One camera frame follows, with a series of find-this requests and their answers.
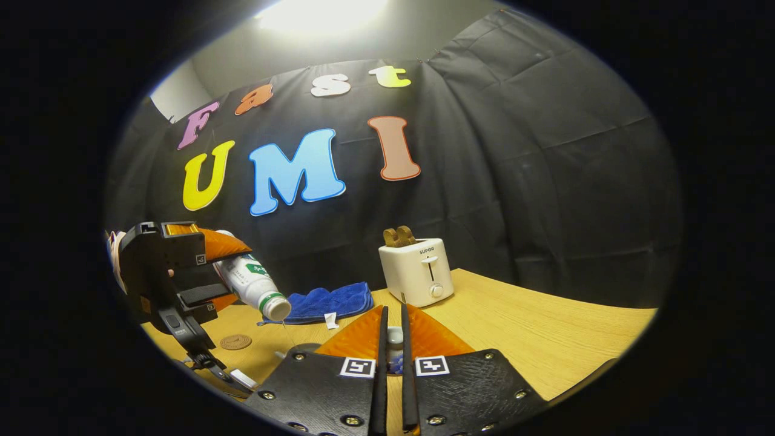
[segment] toaster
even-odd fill
[[[387,290],[403,303],[428,306],[454,293],[444,241],[418,239],[405,247],[379,248]]]

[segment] blue cloth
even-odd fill
[[[285,318],[286,324],[323,323],[326,321],[323,316],[326,313],[336,312],[336,319],[340,319],[366,312],[374,306],[366,282],[353,283],[332,292],[317,288],[305,296],[291,294],[288,302],[291,304],[291,312]],[[264,318],[258,325],[279,323]]]

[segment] black fabric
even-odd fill
[[[412,84],[380,86],[367,72],[382,65],[404,68]],[[314,78],[337,73],[350,78],[348,93],[312,96]],[[272,99],[235,116],[241,98],[265,83],[273,85]],[[451,268],[593,303],[644,307],[661,300],[679,239],[667,142],[620,78],[530,18],[494,12],[430,62],[307,67],[218,101],[184,149],[177,145],[185,118],[149,135],[131,157],[122,154],[122,171],[111,179],[108,230],[141,220],[230,230],[290,295],[361,281],[383,288],[382,230],[407,225],[417,237],[441,237]],[[367,125],[375,116],[408,121],[420,176],[380,177],[382,150]],[[292,206],[280,201],[273,213],[251,216],[248,154],[274,143],[291,158],[305,134],[322,128],[336,131],[332,155],[346,191],[318,202],[297,195]],[[186,210],[185,164],[227,140],[236,145],[221,192],[204,209]],[[200,189],[211,173],[209,156]],[[279,200],[274,188],[272,195]]]

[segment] blue letter m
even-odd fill
[[[302,175],[307,176],[307,186],[301,192],[304,201],[316,202],[341,195],[345,185],[336,178],[331,157],[331,139],[335,135],[334,129],[307,133],[301,139],[293,161],[288,160],[277,144],[267,144],[253,150],[249,158],[256,165],[256,202],[250,207],[250,214],[266,215],[277,209],[277,200],[272,197],[270,184],[274,185],[285,204],[292,205]]]

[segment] wooden table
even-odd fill
[[[497,348],[544,400],[558,396],[608,359],[618,357],[651,321],[656,309],[626,309],[564,299],[509,285],[462,269],[452,271],[455,294],[423,310],[475,350]],[[372,292],[374,304],[388,306],[388,325],[401,325],[401,302],[386,289]],[[285,353],[293,341],[323,343],[357,317],[326,325],[256,325],[260,313],[249,306],[229,306],[204,328],[218,347],[212,350],[229,370],[239,369],[263,382],[279,365],[276,351]],[[171,358],[186,358],[183,348],[149,323],[143,325]],[[229,351],[219,342],[231,334],[246,334],[253,343]],[[210,371],[198,371],[218,389],[229,390]],[[401,432],[401,377],[387,378],[387,432]]]

